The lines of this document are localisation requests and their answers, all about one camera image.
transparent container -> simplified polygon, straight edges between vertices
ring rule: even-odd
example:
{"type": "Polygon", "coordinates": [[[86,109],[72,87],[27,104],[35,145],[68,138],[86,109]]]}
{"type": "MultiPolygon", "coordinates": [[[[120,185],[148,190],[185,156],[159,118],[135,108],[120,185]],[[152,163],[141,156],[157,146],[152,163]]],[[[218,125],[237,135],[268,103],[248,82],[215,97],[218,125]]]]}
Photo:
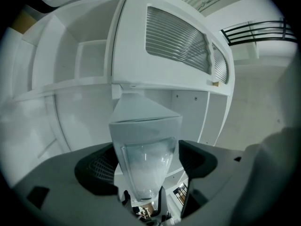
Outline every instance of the transparent container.
{"type": "Polygon", "coordinates": [[[177,140],[169,137],[145,143],[125,144],[121,168],[137,201],[155,198],[164,182],[177,140]]]}

louvered vent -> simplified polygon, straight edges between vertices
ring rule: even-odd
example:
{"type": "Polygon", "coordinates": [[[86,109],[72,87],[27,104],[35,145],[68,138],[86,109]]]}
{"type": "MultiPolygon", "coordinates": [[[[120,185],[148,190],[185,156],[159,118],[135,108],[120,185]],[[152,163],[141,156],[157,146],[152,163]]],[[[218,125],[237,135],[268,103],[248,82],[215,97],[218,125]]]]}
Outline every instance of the louvered vent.
{"type": "Polygon", "coordinates": [[[212,46],[215,59],[215,77],[217,80],[226,84],[228,81],[228,65],[226,59],[214,44],[212,44],[212,46]]]}
{"type": "Polygon", "coordinates": [[[187,22],[157,8],[147,8],[146,51],[209,73],[204,34],[187,22]]]}

white shelf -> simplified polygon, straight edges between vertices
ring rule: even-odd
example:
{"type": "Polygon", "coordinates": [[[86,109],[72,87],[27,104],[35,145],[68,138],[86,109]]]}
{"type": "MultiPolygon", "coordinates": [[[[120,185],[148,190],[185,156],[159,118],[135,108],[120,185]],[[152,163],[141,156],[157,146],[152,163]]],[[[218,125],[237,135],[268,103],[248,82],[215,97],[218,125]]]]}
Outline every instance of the white shelf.
{"type": "Polygon", "coordinates": [[[87,78],[80,78],[79,80],[73,79],[68,81],[62,81],[59,83],[41,86],[31,91],[28,91],[26,93],[23,93],[15,97],[14,101],[28,100],[28,99],[54,95],[55,93],[57,93],[58,90],[61,91],[73,86],[97,85],[97,84],[105,84],[105,83],[106,81],[103,79],[103,77],[87,77],[87,78]]]}
{"type": "Polygon", "coordinates": [[[123,2],[75,3],[49,15],[33,63],[32,89],[90,77],[110,83],[113,43],[123,2]]]}
{"type": "Polygon", "coordinates": [[[37,47],[21,40],[18,45],[12,75],[13,98],[32,89],[32,67],[37,47]]]}
{"type": "Polygon", "coordinates": [[[199,141],[200,143],[215,145],[216,140],[222,130],[227,102],[227,96],[210,93],[208,110],[204,128],[199,141]]]}
{"type": "Polygon", "coordinates": [[[53,16],[38,44],[33,64],[32,89],[74,79],[78,42],[53,16]]]}
{"type": "Polygon", "coordinates": [[[104,76],[104,58],[107,40],[82,42],[76,54],[76,79],[85,77],[104,76]]]}

black railing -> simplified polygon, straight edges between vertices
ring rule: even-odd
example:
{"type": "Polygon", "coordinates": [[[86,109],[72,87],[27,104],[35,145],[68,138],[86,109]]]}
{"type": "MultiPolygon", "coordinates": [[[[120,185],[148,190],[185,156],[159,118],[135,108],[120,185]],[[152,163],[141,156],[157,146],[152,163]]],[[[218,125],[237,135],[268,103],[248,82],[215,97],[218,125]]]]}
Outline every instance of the black railing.
{"type": "Polygon", "coordinates": [[[265,21],[265,22],[258,22],[253,24],[246,24],[243,26],[239,26],[236,28],[228,29],[228,30],[221,30],[223,35],[225,36],[226,40],[228,41],[228,45],[237,45],[242,43],[251,43],[251,42],[259,42],[259,41],[269,41],[269,40],[281,40],[281,41],[289,41],[289,42],[295,42],[297,43],[297,39],[294,36],[292,29],[288,27],[288,24],[285,20],[283,21],[265,21]],[[262,25],[262,24],[282,24],[281,27],[259,27],[259,28],[252,28],[251,26],[255,25],[262,25]],[[243,28],[249,28],[244,31],[235,32],[237,30],[243,29],[243,28]],[[267,31],[267,30],[273,30],[272,32],[260,32],[260,33],[253,33],[255,31],[267,31]]]}
{"type": "Polygon", "coordinates": [[[180,187],[174,190],[174,194],[176,195],[182,206],[184,206],[187,194],[187,186],[184,183],[182,183],[180,187]]]}

shelf compartment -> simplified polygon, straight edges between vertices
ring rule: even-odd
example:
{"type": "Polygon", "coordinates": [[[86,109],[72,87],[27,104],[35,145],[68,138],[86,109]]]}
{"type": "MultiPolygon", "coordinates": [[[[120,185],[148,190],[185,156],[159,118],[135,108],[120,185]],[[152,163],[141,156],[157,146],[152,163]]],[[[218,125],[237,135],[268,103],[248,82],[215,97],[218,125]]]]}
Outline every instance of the shelf compartment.
{"type": "Polygon", "coordinates": [[[22,39],[34,46],[39,44],[43,31],[51,19],[51,15],[45,16],[31,26],[24,34],[22,39]]]}
{"type": "Polygon", "coordinates": [[[75,78],[103,77],[107,40],[82,42],[76,54],[75,78]]]}
{"type": "Polygon", "coordinates": [[[38,43],[32,89],[86,77],[110,82],[110,53],[123,2],[95,0],[55,11],[38,43]]]}

